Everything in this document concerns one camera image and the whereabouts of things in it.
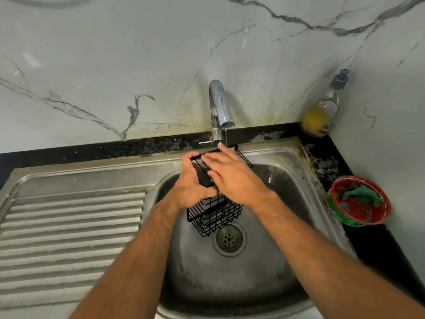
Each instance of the dish soap bottle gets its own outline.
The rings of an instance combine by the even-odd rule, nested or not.
[[[312,105],[304,120],[301,123],[301,129],[316,138],[324,137],[331,128],[332,122],[337,114],[340,101],[340,91],[342,91],[348,82],[348,69],[341,69],[340,73],[332,79],[330,88],[326,95]]]

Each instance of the white marble wall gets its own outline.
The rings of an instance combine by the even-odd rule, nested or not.
[[[0,152],[298,121],[424,0],[0,0]]]
[[[390,198],[388,227],[425,283],[425,2],[371,33],[351,70],[331,137]]]

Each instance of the wire sink caddy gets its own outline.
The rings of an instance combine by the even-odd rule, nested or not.
[[[248,167],[253,168],[249,160],[238,150],[238,146],[231,146]],[[220,150],[212,150],[209,152],[220,152]],[[197,164],[198,180],[204,187],[214,186],[213,180],[208,176],[210,168],[205,165],[202,160],[203,154],[191,158]],[[237,204],[227,198],[222,193],[215,197],[202,199],[195,206],[186,209],[187,221],[191,222],[202,237],[210,236],[220,227],[227,225],[235,220],[242,211],[242,205]]]

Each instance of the faucet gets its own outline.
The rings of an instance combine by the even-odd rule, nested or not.
[[[221,128],[235,126],[229,103],[224,95],[223,84],[219,80],[210,82],[210,111],[212,144],[223,142]]]

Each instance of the ribbed drainboard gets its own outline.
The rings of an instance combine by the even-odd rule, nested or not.
[[[0,308],[79,301],[139,229],[145,192],[12,201],[0,225]]]

